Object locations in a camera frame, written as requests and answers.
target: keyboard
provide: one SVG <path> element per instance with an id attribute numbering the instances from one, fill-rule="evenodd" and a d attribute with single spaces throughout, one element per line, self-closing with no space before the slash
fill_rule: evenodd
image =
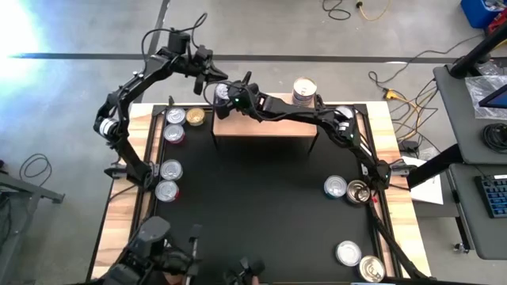
<path id="1" fill-rule="evenodd" d="M 475 184 L 490 217 L 507 218 L 507 175 L 478 176 Z"/>

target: yellow cable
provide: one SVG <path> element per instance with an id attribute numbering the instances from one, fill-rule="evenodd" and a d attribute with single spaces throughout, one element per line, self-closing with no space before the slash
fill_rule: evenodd
<path id="1" fill-rule="evenodd" d="M 363 18 L 364 18 L 365 20 L 367 20 L 367 21 L 377 21 L 377 20 L 379 20 L 379 19 L 380 19 L 380 18 L 381 18 L 381 17 L 382 17 L 382 16 L 383 16 L 386 12 L 387 12 L 387 9 L 389 9 L 389 7 L 391 6 L 391 3 L 392 3 L 392 0 L 389 0 L 389 2 L 388 2 L 388 3 L 387 3 L 387 5 L 386 5 L 386 8 L 384 8 L 384 9 L 383 9 L 382 13 L 381 13 L 379 16 L 374 17 L 374 18 L 372 18 L 372 19 L 370 19 L 370 18 L 368 18 L 368 17 L 366 16 L 366 14 L 365 14 L 365 13 L 364 13 L 364 11 L 363 11 L 363 6 L 362 6 L 362 5 L 361 5 L 361 6 L 359 6 L 359 11 L 361 12 L 361 15 L 363 15 Z"/>
<path id="2" fill-rule="evenodd" d="M 425 96 L 425 97 L 421 100 L 421 102 L 420 102 L 419 104 L 421 104 L 421 105 L 422 105 L 422 104 L 423 104 L 426 100 L 428 100 L 428 99 L 429 99 L 432 95 L 433 95 L 432 93 L 429 93 L 428 95 L 426 95 L 426 96 Z M 422 109 L 423 109 L 423 108 L 421 108 L 421 109 L 417 108 L 417 106 L 416 106 L 414 103 L 412 103 L 411 105 L 412 105 L 412 107 L 414 107 L 414 110 L 413 110 L 413 111 L 409 114 L 409 116 L 408 116 L 408 117 L 407 117 L 407 118 L 403 121 L 403 123 L 402 123 L 402 124 L 400 124 L 400 126 L 399 126 L 399 127 L 398 127 L 398 129 L 395 131 L 395 133 L 396 133 L 397 131 L 399 131 L 399 130 L 403 127 L 403 125 L 404 125 L 404 124 L 405 124 L 405 123 L 406 123 L 406 122 L 410 119 L 410 117 L 412 117 L 412 115 L 413 115 L 415 112 L 417 113 L 417 123 L 416 123 L 416 127 L 415 127 L 415 129 L 413 129 L 410 133 L 408 133 L 408 134 L 404 135 L 403 137 L 398 138 L 398 140 L 405 140 L 405 139 L 410 139 L 410 138 L 412 138 L 413 136 L 415 136 L 415 135 L 417 134 L 416 129 L 417 129 L 417 128 L 419 128 L 419 127 L 421 126 L 421 125 L 420 125 L 420 123 L 421 123 L 421 116 L 419 116 L 419 115 L 420 115 L 420 113 L 421 113 L 421 111 L 422 111 Z"/>

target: tin can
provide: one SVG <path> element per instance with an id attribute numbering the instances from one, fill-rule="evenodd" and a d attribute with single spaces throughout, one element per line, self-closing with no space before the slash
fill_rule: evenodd
<path id="1" fill-rule="evenodd" d="M 168 181 L 177 181 L 183 176 L 183 168 L 177 160 L 170 159 L 160 166 L 160 176 Z"/>
<path id="2" fill-rule="evenodd" d="M 376 256 L 365 256 L 357 267 L 361 277 L 370 283 L 379 283 L 386 275 L 386 268 Z"/>
<path id="3" fill-rule="evenodd" d="M 347 181 L 338 175 L 327 177 L 324 183 L 324 193 L 330 198 L 342 197 L 347 192 Z"/>
<path id="4" fill-rule="evenodd" d="M 187 122 L 191 126 L 200 126 L 204 122 L 204 110 L 202 108 L 191 108 L 187 111 Z"/>
<path id="5" fill-rule="evenodd" d="M 353 241 L 342 241 L 335 251 L 338 261 L 345 266 L 356 266 L 361 260 L 361 250 Z"/>
<path id="6" fill-rule="evenodd" d="M 309 105 L 317 93 L 317 84 L 309 78 L 298 78 L 294 81 L 292 102 L 296 105 Z"/>
<path id="7" fill-rule="evenodd" d="M 171 108 L 167 114 L 166 119 L 169 124 L 184 124 L 185 123 L 185 110 L 183 108 Z"/>
<path id="8" fill-rule="evenodd" d="M 162 202 L 173 202 L 179 193 L 180 189 L 174 181 L 163 180 L 155 187 L 155 196 Z"/>
<path id="9" fill-rule="evenodd" d="M 347 186 L 347 198 L 349 198 L 349 201 L 352 203 L 367 202 L 371 194 L 366 183 L 361 180 L 352 180 Z"/>
<path id="10" fill-rule="evenodd" d="M 164 129 L 164 138 L 169 143 L 181 143 L 185 137 L 185 130 L 179 124 L 172 123 Z"/>
<path id="11" fill-rule="evenodd" d="M 229 100 L 229 86 L 223 83 L 219 83 L 215 87 L 215 96 L 220 100 Z"/>

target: wooden platform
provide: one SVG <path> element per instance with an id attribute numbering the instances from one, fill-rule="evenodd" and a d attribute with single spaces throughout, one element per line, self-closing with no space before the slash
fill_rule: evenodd
<path id="1" fill-rule="evenodd" d="M 351 102 L 327 103 L 352 104 Z M 379 159 L 383 159 L 386 162 L 393 162 L 399 159 L 400 153 L 387 103 L 381 101 L 355 103 L 367 105 L 373 139 L 375 141 L 375 148 Z M 133 104 L 132 106 L 131 123 L 129 126 L 131 135 L 129 137 L 129 141 L 134 146 L 135 151 L 140 157 L 144 155 L 153 105 L 154 104 Z M 158 137 L 160 135 L 162 123 L 162 120 L 159 120 L 156 127 L 157 131 L 155 132 L 156 136 L 152 152 L 153 161 L 155 160 L 154 156 L 158 149 Z M 392 177 L 391 184 L 408 187 L 406 179 L 401 177 Z M 125 180 L 115 181 L 112 187 L 112 195 L 128 186 L 130 186 L 130 183 Z M 136 191 L 137 188 L 134 188 L 130 192 L 126 192 L 116 197 L 109 204 L 105 216 L 104 226 L 101 231 L 101 238 L 93 266 L 92 278 L 100 277 L 106 273 L 109 266 L 116 260 L 123 247 L 127 244 L 134 212 Z M 405 190 L 391 187 L 386 190 L 386 197 L 396 241 L 402 247 L 405 254 L 414 262 L 417 268 L 427 276 L 430 276 L 431 273 L 426 259 L 425 249 L 419 232 L 419 225 L 417 224 L 410 193 Z M 146 204 L 143 205 L 144 209 L 142 213 L 145 213 L 146 206 Z M 381 242 L 384 252 L 384 260 L 386 261 L 387 273 L 389 276 L 392 276 L 394 273 L 390 262 L 390 253 L 387 250 L 385 241 L 382 239 Z"/>

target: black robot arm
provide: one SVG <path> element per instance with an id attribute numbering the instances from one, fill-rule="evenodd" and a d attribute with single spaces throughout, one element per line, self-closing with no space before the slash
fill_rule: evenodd
<path id="1" fill-rule="evenodd" d="M 378 191 L 389 187 L 391 179 L 389 164 L 378 160 L 361 142 L 353 108 L 348 106 L 326 108 L 322 100 L 316 101 L 315 108 L 287 104 L 278 97 L 260 92 L 257 84 L 248 84 L 250 75 L 248 72 L 242 81 L 227 83 L 228 101 L 215 100 L 215 110 L 219 119 L 224 119 L 230 110 L 236 109 L 259 122 L 294 120 L 320 126 L 332 142 L 350 150 L 368 170 L 365 177 L 368 187 Z"/>
<path id="2" fill-rule="evenodd" d="M 214 66 L 213 52 L 201 45 L 192 55 L 189 41 L 188 33 L 170 33 L 168 46 L 152 55 L 143 71 L 134 72 L 132 79 L 108 94 L 93 125 L 93 129 L 106 138 L 107 144 L 125 161 L 127 179 L 144 188 L 151 184 L 153 176 L 151 167 L 141 161 L 128 141 L 130 104 L 153 83 L 168 78 L 174 72 L 196 78 L 194 93 L 197 95 L 202 92 L 204 82 L 227 79 L 227 75 Z"/>

